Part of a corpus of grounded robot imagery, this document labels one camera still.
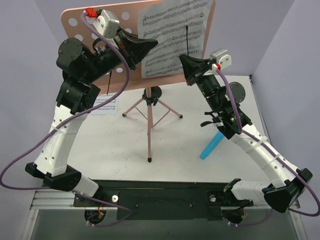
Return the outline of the pink perforated music stand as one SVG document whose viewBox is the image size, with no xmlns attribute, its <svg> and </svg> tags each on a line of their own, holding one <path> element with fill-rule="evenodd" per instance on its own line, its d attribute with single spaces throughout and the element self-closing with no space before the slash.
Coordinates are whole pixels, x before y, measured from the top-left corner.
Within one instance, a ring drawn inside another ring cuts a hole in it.
<svg viewBox="0 0 320 240">
<path fill-rule="evenodd" d="M 66 9 L 61 14 L 61 23 L 67 34 L 67 39 L 77 38 L 84 43 L 91 52 L 95 53 L 101 50 L 105 45 L 116 44 L 114 39 L 108 39 L 100 35 L 93 26 L 94 18 L 88 17 L 85 12 L 86 8 L 94 8 L 95 10 L 103 9 L 113 12 L 119 19 L 119 28 L 125 31 L 138 35 L 138 18 L 139 13 L 146 8 L 160 3 L 161 0 L 143 0 L 124 3 L 115 3 L 108 5 L 97 5 Z M 208 27 L 211 24 L 211 19 L 214 14 L 215 1 L 209 13 L 209 18 L 206 26 L 204 45 L 208 39 Z M 183 81 L 182 72 L 177 74 L 158 76 L 158 77 L 142 77 L 142 61 L 136 65 L 136 70 L 130 70 L 126 61 L 123 60 L 121 64 L 115 69 L 107 72 L 94 84 L 100 88 L 100 91 L 105 90 L 106 84 L 110 83 L 111 90 L 117 94 L 122 93 L 127 87 L 136 88 L 144 87 L 146 89 L 146 99 L 141 98 L 147 104 L 147 127 L 149 129 L 154 127 L 152 105 L 159 101 L 158 98 L 151 99 L 151 87 L 160 86 L 161 84 L 172 84 Z"/>
</svg>

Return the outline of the sheet music page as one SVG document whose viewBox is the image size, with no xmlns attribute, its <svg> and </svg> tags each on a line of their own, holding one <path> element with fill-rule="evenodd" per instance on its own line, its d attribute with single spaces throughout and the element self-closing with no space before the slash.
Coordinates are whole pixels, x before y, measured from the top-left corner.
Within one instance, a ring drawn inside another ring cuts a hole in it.
<svg viewBox="0 0 320 240">
<path fill-rule="evenodd" d="M 108 99 L 112 98 L 115 95 L 115 93 L 109 93 L 109 94 L 101 94 L 99 95 L 95 102 L 94 107 L 97 105 L 102 104 L 103 102 L 107 101 Z M 116 115 L 118 113 L 118 99 L 114 99 L 113 101 L 109 102 L 108 104 L 93 110 L 90 112 L 90 115 Z"/>
<path fill-rule="evenodd" d="M 211 0 L 163 0 L 139 12 L 138 37 L 158 44 L 141 62 L 143 78 L 181 73 L 182 54 L 200 58 Z"/>
</svg>

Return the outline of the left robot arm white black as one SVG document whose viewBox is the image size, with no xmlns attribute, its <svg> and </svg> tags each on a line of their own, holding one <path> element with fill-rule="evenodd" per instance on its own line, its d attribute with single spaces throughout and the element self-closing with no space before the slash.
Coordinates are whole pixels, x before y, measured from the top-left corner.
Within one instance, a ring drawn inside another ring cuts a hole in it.
<svg viewBox="0 0 320 240">
<path fill-rule="evenodd" d="M 100 88 L 96 80 L 126 61 L 135 70 L 146 55 L 158 44 L 154 39 L 142 39 L 122 28 L 111 43 L 97 52 L 73 37 L 63 41 L 58 49 L 57 66 L 62 70 L 63 83 L 56 98 L 54 118 L 49 138 L 34 162 L 25 171 L 43 180 L 50 189 L 78 192 L 92 206 L 103 200 L 101 186 L 68 165 L 68 158 L 79 129 L 87 118 Z"/>
</svg>

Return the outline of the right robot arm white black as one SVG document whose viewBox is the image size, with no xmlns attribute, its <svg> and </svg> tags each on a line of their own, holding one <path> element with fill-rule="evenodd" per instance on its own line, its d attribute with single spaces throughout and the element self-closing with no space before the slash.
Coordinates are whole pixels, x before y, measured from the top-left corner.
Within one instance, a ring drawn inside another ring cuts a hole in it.
<svg viewBox="0 0 320 240">
<path fill-rule="evenodd" d="M 307 168 L 300 169 L 286 160 L 241 111 L 240 103 L 246 92 L 239 82 L 229 83 L 222 76 L 224 85 L 219 84 L 215 74 L 222 75 L 221 70 L 230 65 L 231 57 L 224 54 L 220 58 L 199 59 L 181 54 L 179 60 L 187 85 L 197 85 L 211 109 L 207 114 L 212 120 L 201 126 L 215 125 L 225 138 L 243 149 L 269 179 L 268 182 L 235 179 L 224 187 L 224 201 L 230 205 L 243 200 L 264 201 L 279 213 L 289 210 L 313 175 Z"/>
</svg>

